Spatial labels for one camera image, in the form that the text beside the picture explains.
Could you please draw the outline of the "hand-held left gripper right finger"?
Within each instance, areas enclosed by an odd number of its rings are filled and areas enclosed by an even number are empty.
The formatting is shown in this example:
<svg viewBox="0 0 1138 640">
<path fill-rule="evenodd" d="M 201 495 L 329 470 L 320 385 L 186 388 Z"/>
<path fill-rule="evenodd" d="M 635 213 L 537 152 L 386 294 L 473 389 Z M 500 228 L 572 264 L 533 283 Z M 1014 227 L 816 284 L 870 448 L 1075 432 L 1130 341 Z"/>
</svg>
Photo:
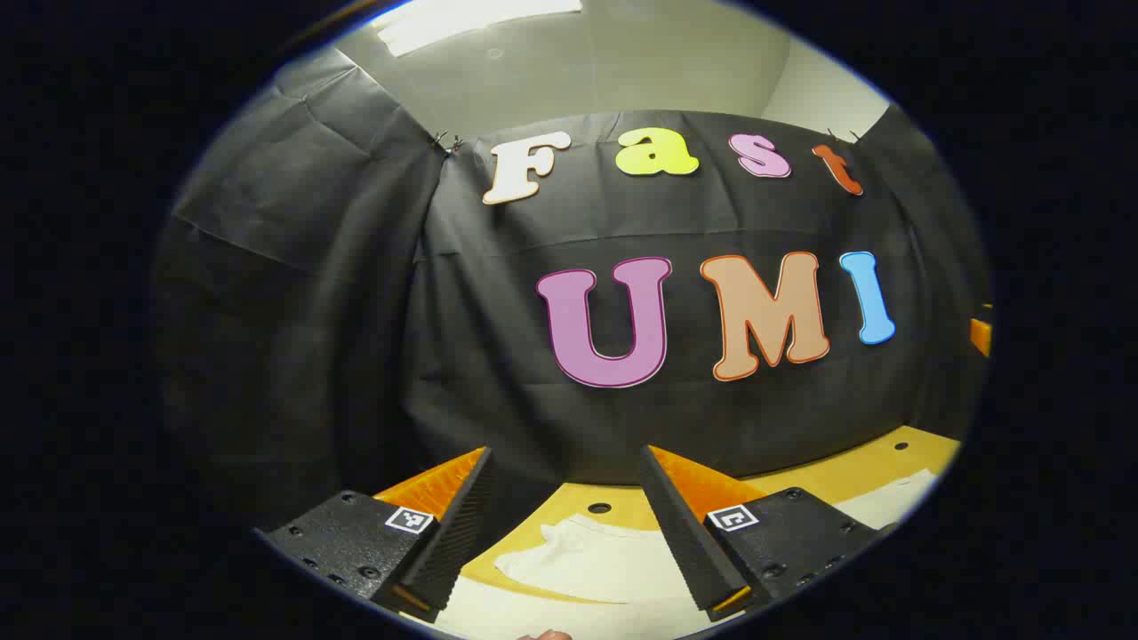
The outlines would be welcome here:
<svg viewBox="0 0 1138 640">
<path fill-rule="evenodd" d="M 856 453 L 734 477 L 662 448 L 640 485 L 699 612 L 762 612 L 828 579 L 899 522 L 899 485 L 853 478 Z"/>
</svg>

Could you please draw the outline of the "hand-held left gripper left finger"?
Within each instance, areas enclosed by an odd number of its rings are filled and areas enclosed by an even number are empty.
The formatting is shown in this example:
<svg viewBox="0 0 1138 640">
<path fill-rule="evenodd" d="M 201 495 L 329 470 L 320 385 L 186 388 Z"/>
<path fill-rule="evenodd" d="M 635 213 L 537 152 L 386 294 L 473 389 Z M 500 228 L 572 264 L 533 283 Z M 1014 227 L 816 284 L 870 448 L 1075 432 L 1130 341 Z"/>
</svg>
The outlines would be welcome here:
<svg viewBox="0 0 1138 640">
<path fill-rule="evenodd" d="M 420 471 L 399 454 L 341 471 L 256 532 L 313 579 L 394 614 L 435 622 L 475 556 L 495 478 L 480 446 Z"/>
</svg>

